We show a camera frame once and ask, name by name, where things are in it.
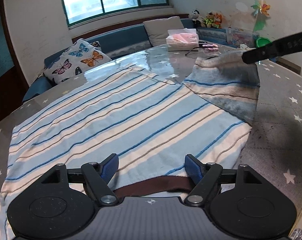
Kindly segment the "blue striped knit sweater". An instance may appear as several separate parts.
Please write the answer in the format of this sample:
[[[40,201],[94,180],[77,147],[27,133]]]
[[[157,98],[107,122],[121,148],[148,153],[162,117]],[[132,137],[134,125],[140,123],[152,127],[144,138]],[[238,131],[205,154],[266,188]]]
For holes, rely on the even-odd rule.
[[[260,79],[241,51],[198,58],[181,82],[134,64],[111,68],[26,120],[28,106],[0,124],[8,161],[0,190],[0,239],[13,239],[6,213],[55,164],[78,168],[116,153],[111,187],[185,176],[187,154],[235,165],[252,129]]]

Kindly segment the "green plastic bowl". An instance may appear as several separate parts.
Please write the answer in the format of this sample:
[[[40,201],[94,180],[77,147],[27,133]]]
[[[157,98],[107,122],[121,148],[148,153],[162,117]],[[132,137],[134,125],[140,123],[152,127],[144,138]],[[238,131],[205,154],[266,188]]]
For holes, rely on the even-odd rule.
[[[256,48],[266,46],[270,43],[272,43],[272,41],[269,38],[266,38],[266,37],[259,37],[255,41]]]

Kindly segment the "colourful paper pinwheel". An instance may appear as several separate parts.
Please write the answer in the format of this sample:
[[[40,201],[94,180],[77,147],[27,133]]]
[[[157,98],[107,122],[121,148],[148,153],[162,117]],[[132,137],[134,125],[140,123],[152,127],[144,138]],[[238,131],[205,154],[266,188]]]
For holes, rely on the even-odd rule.
[[[266,20],[269,18],[270,5],[264,0],[254,0],[251,8],[254,9],[253,17],[255,18],[253,31],[262,30],[266,26]]]

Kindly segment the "grey star pattern tablecloth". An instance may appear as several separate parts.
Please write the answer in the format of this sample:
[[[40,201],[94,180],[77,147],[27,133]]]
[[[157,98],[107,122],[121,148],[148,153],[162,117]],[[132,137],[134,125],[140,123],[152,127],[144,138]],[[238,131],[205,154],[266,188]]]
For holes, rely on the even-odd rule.
[[[171,81],[181,82],[191,73],[196,59],[210,59],[231,51],[238,50],[221,46],[217,55],[196,51],[185,56],[184,52],[170,52],[165,46],[158,46],[134,53],[76,75],[24,103],[21,107],[28,106],[29,110],[22,115],[22,119],[26,120],[49,103],[111,68],[134,64],[153,70]],[[258,62],[256,66],[260,79],[256,113],[248,140],[233,167],[240,163],[249,165],[284,193],[297,211],[301,211],[302,77],[268,60]],[[21,107],[0,124],[11,122]],[[6,170],[8,155],[7,150],[1,150],[0,171]],[[4,178],[0,177],[0,190],[3,182]]]

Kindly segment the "orange green plush toys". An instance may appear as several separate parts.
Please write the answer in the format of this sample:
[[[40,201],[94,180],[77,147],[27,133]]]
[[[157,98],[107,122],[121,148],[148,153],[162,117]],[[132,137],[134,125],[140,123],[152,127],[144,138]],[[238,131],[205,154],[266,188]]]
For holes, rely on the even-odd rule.
[[[201,22],[201,26],[205,28],[221,29],[222,15],[219,13],[208,13]]]

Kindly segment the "panda plush toy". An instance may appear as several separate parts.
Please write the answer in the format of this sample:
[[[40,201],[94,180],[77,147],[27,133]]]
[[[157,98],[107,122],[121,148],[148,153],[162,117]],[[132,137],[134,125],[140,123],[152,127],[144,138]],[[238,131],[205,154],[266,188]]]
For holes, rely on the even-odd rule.
[[[190,14],[189,18],[192,20],[193,28],[201,27],[201,17],[198,10],[194,9]]]

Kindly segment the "pink tissue box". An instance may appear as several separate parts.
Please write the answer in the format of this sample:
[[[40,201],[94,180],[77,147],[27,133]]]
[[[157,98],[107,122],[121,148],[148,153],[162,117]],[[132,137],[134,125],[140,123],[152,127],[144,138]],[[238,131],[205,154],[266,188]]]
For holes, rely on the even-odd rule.
[[[165,39],[168,51],[189,51],[199,46],[199,36],[196,29],[173,29],[168,30]]]

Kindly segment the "butterfly print white pillow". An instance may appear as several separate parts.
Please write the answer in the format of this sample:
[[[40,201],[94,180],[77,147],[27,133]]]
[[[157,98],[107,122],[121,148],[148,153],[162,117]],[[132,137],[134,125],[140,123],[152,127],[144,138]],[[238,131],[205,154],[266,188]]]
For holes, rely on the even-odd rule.
[[[105,53],[84,39],[79,39],[44,69],[44,75],[55,84],[111,61]]]

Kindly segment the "dark wooden door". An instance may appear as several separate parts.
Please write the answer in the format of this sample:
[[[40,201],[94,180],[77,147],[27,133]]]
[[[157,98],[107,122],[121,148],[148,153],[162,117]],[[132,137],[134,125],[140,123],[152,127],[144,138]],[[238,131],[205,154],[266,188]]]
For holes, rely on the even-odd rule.
[[[20,68],[0,0],[0,121],[22,105],[29,85]]]

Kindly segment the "blue sofa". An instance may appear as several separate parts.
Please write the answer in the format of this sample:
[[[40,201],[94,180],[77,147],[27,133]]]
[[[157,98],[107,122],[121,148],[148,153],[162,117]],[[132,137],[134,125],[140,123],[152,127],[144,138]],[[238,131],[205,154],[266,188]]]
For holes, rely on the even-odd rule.
[[[227,45],[225,29],[200,28],[199,38],[204,41]],[[113,60],[152,47],[143,24],[134,24],[128,27],[118,28],[96,36],[91,36],[86,40],[89,43],[98,42],[102,47],[102,52]],[[24,103],[31,100],[51,89],[53,86],[54,83],[49,78],[37,78],[24,95],[22,102]]]

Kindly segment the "beige plain cushion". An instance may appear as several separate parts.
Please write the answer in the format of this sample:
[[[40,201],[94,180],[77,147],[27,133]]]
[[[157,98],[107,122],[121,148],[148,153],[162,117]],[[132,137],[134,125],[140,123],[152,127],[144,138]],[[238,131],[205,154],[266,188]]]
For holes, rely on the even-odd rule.
[[[178,16],[144,21],[143,25],[153,47],[166,44],[169,30],[180,30],[184,28],[181,19]]]

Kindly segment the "black frame eyeglasses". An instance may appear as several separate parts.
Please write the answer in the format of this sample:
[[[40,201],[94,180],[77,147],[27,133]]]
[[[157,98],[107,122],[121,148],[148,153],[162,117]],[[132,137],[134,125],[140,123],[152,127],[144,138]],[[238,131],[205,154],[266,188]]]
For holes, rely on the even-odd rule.
[[[219,46],[217,44],[200,44],[199,47],[195,47],[187,51],[185,56],[188,56],[191,52],[198,51],[199,49],[203,49],[204,51],[218,51]]]

